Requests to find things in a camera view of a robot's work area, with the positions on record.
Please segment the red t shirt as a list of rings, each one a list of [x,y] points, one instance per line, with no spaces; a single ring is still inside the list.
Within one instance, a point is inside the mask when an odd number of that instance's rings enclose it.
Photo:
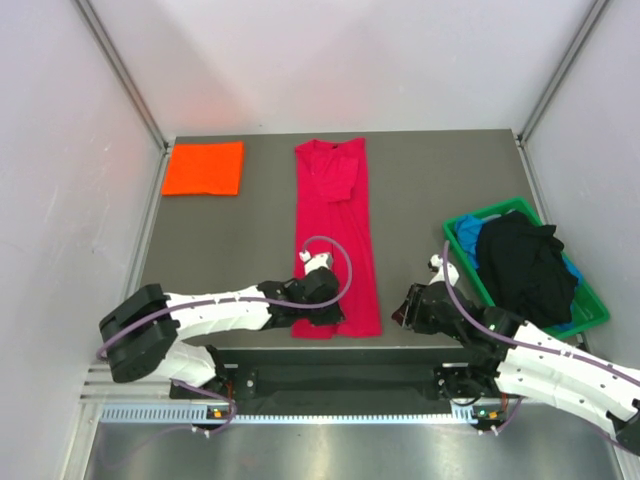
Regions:
[[[334,336],[366,338],[382,333],[369,213],[366,140],[335,143],[311,140],[295,148],[297,205],[295,251],[329,252],[332,270],[344,287],[339,301],[345,319],[314,326],[297,321],[291,334],[301,339]]]

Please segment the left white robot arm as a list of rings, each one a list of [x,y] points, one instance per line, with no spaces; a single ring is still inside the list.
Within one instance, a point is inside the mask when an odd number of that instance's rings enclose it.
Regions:
[[[337,325],[344,319],[339,302],[350,287],[326,266],[301,278],[264,281],[222,294],[170,294],[150,284],[100,321],[103,343],[96,355],[108,363],[116,383],[157,376],[179,389],[216,396],[228,382],[225,365],[215,347],[193,346],[190,339],[286,329],[299,320]]]

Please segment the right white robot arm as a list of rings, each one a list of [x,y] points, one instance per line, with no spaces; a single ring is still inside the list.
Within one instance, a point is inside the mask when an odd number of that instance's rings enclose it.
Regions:
[[[573,347],[505,309],[477,306],[443,281],[413,284],[392,318],[416,334],[442,333],[469,351],[463,385],[471,396],[526,397],[639,452],[638,370]]]

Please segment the blue t shirt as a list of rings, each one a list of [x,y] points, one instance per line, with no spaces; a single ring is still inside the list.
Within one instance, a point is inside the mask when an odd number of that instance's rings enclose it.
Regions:
[[[456,220],[454,225],[458,243],[475,270],[479,268],[476,253],[477,242],[485,223],[484,219],[473,215],[463,215]]]

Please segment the black t shirt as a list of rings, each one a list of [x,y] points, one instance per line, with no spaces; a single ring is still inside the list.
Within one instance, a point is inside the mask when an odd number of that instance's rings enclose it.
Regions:
[[[485,223],[476,247],[478,275],[495,305],[540,328],[572,321],[578,286],[555,233],[513,211]]]

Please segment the green plastic tray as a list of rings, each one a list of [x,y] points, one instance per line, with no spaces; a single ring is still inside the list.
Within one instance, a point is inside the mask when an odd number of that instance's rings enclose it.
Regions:
[[[447,219],[445,239],[478,297],[563,339],[610,313],[564,252],[555,225],[522,197]]]

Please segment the folded orange t shirt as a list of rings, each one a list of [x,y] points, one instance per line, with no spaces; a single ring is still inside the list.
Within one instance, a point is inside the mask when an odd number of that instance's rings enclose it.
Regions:
[[[178,144],[168,163],[163,196],[237,196],[245,148],[243,142]]]

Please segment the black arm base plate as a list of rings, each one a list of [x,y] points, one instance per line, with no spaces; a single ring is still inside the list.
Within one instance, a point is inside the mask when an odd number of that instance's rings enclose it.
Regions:
[[[220,394],[244,415],[374,415],[445,412],[471,396],[463,385],[470,353],[461,347],[223,349]],[[203,399],[176,386],[173,399]]]

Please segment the right aluminium frame post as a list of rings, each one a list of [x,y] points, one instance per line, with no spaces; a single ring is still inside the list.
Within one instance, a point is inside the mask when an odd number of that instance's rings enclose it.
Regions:
[[[579,22],[576,31],[571,35],[559,63],[546,82],[531,113],[527,116],[524,126],[515,136],[519,148],[523,149],[526,146],[611,4],[611,0],[594,0],[589,3],[586,13]]]

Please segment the aluminium frame post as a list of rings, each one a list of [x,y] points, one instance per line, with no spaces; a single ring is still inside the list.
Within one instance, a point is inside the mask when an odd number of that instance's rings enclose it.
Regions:
[[[531,113],[527,116],[524,126],[515,136],[519,148],[523,149],[526,146],[611,4],[611,0],[594,0],[589,3],[586,13],[579,22],[576,31],[571,35],[559,63],[546,82]]]
[[[86,25],[109,65],[111,72],[129,99],[153,143],[160,151],[166,152],[169,148],[169,140],[162,133],[158,122],[154,118],[141,90],[131,75],[129,68],[126,66],[93,2],[89,0],[71,0],[71,4]]]

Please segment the left aluminium frame post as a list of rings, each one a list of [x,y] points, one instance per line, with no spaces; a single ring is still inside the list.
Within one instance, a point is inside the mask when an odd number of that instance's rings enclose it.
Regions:
[[[162,133],[158,122],[154,118],[141,90],[131,75],[129,68],[126,66],[93,2],[89,0],[71,0],[71,4],[86,25],[109,65],[111,72],[129,99],[153,143],[160,151],[166,152],[169,148],[169,140]]]

